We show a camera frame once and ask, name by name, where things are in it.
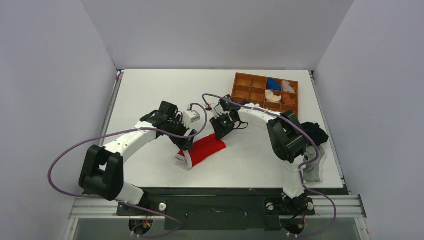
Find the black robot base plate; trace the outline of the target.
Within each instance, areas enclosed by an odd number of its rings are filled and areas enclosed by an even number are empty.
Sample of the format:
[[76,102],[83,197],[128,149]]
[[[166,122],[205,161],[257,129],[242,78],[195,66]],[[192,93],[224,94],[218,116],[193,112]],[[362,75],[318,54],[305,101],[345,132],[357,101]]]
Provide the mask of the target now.
[[290,200],[281,189],[171,189],[149,188],[141,209],[122,203],[112,208],[118,217],[130,217],[129,228],[145,235],[154,226],[153,212],[159,212],[164,230],[303,230],[303,216],[318,214],[318,205],[307,208],[312,197],[342,196],[347,188],[320,188]]

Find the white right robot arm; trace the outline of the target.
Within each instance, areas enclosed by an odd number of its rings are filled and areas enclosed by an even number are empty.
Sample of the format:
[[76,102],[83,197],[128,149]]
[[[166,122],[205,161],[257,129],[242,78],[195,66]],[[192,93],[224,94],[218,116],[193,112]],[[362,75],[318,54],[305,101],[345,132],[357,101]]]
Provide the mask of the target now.
[[268,132],[274,154],[283,161],[282,190],[286,196],[282,199],[282,207],[289,214],[296,213],[302,207],[300,196],[305,193],[299,157],[305,154],[308,140],[302,134],[303,127],[294,112],[268,110],[248,100],[236,102],[230,95],[206,106],[213,113],[209,121],[217,140],[234,131],[236,123],[256,126]]

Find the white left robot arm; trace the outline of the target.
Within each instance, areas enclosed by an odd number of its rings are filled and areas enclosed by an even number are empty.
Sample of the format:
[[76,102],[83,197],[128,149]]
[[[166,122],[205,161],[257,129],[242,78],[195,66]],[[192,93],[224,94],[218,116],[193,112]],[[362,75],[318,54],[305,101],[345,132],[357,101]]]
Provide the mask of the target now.
[[198,134],[191,124],[201,115],[189,108],[179,111],[172,103],[162,101],[159,109],[141,117],[133,130],[103,146],[92,145],[86,153],[78,185],[108,201],[129,203],[136,215],[149,209],[141,188],[124,180],[124,164],[146,144],[167,135],[181,151],[192,149]]

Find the red underwear white trim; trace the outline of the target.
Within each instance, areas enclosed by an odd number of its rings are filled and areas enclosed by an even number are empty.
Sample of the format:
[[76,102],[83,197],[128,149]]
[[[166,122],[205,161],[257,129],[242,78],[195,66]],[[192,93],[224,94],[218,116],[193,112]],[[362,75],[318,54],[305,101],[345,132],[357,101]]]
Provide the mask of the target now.
[[208,157],[225,148],[226,144],[222,140],[217,140],[216,135],[213,133],[194,142],[192,149],[185,151],[180,150],[175,156],[175,164],[189,171]]

